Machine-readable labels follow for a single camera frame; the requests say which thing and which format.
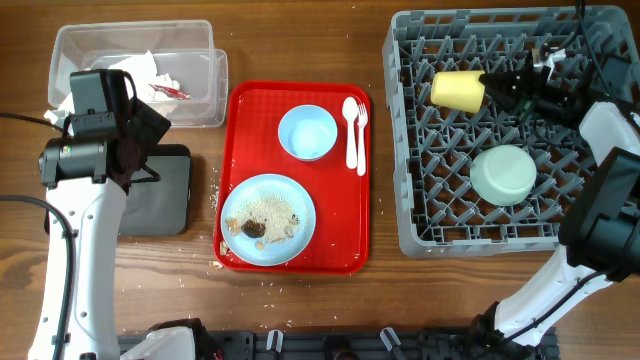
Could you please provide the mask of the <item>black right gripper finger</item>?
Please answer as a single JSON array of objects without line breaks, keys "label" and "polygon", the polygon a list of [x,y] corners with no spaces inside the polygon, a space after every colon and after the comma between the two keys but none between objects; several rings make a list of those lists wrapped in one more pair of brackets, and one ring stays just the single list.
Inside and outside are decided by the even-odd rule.
[{"label": "black right gripper finger", "polygon": [[495,106],[506,113],[518,114],[524,109],[525,100],[519,91],[502,91],[498,89],[488,89],[487,95],[491,98]]},{"label": "black right gripper finger", "polygon": [[488,92],[516,92],[524,89],[527,85],[527,77],[522,71],[484,73],[479,76],[478,80]]}]

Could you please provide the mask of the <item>yellow plastic cup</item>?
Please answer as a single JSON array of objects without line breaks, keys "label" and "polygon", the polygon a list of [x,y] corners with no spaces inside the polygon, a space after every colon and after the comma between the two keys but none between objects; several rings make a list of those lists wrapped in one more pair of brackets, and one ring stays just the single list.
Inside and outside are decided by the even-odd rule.
[{"label": "yellow plastic cup", "polygon": [[484,74],[483,70],[436,73],[432,82],[431,102],[437,106],[477,113],[485,94],[485,86],[480,82],[480,76]]}]

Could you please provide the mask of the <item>mint green bowl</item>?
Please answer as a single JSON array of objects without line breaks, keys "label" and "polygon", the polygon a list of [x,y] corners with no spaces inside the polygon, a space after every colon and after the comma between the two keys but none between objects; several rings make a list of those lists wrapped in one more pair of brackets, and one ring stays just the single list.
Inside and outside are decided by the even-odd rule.
[{"label": "mint green bowl", "polygon": [[525,200],[537,176],[532,157],[513,145],[500,145],[481,152],[470,167],[476,193],[496,206],[511,206]]}]

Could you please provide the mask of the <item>red ketchup packet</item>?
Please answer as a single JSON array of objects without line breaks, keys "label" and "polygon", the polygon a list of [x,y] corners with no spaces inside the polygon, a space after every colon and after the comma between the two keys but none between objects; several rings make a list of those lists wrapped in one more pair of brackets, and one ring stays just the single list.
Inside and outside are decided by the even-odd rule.
[{"label": "red ketchup packet", "polygon": [[166,95],[169,98],[172,99],[178,99],[178,100],[191,100],[192,97],[186,93],[183,93],[180,90],[171,88],[171,87],[167,87],[167,86],[162,86],[162,85],[155,85],[155,84],[150,84],[150,87],[158,92],[163,93],[164,95]]}]

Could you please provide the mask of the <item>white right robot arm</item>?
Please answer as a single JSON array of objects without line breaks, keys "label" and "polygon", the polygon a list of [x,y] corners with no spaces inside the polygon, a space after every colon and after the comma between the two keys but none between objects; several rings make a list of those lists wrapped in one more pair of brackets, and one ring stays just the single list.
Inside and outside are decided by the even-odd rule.
[{"label": "white right robot arm", "polygon": [[612,92],[591,91],[601,72],[592,60],[565,117],[598,168],[564,215],[554,254],[518,292],[474,318],[466,351],[525,359],[582,300],[639,272],[639,218],[624,209],[639,199],[639,115]]}]

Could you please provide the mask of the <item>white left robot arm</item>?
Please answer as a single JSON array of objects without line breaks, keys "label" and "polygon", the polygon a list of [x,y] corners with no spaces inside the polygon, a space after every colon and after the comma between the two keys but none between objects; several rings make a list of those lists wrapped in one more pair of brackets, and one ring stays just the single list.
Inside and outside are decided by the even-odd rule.
[{"label": "white left robot arm", "polygon": [[175,236],[187,226],[192,160],[184,145],[156,146],[148,164],[160,181],[134,175],[126,194],[114,182],[69,180],[46,198],[69,221],[74,239],[51,236],[41,322],[31,359],[117,359],[114,277],[119,235]]}]

